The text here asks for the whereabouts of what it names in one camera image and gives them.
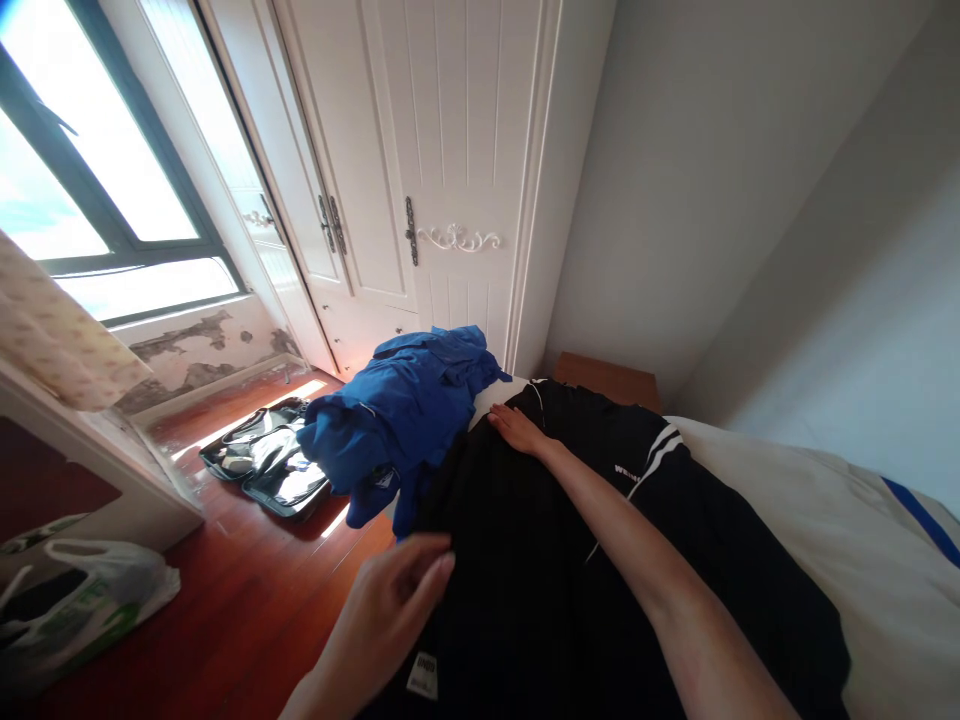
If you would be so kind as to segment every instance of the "wardrobe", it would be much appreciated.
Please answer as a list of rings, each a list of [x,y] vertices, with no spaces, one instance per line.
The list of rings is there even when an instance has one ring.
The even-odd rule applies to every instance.
[[[197,9],[269,186],[250,222],[295,257],[333,371],[476,324],[507,371],[534,373],[613,0]]]

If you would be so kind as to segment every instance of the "damaged wall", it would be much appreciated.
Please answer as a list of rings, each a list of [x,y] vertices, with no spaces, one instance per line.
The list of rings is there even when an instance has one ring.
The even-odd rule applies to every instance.
[[[290,335],[273,326],[256,295],[133,323],[112,332],[154,372],[152,378],[117,403],[128,414],[283,353],[299,355]]]

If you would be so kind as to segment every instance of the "clothing tag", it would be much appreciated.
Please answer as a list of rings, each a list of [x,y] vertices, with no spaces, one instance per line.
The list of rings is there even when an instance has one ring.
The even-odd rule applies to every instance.
[[[372,478],[373,484],[376,485],[381,490],[389,490],[390,483],[393,482],[393,478],[396,476],[397,471],[386,465],[380,465],[373,469]]]
[[[433,655],[417,653],[407,679],[407,690],[423,695],[428,700],[437,699],[437,659]]]

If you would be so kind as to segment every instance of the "suitcase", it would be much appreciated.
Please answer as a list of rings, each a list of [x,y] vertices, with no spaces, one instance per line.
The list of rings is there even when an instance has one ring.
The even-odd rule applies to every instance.
[[[287,398],[260,408],[202,448],[200,458],[216,478],[238,484],[271,513],[304,520],[332,490],[323,470],[300,452],[297,430],[306,407],[305,400]]]

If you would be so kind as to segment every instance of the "person's right hand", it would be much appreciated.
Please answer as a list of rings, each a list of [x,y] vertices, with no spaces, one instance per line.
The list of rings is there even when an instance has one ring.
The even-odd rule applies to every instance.
[[[280,716],[352,718],[400,669],[453,572],[450,536],[414,534],[367,560],[316,667]]]
[[[517,408],[495,403],[490,408],[490,424],[514,450],[540,457],[550,439]]]

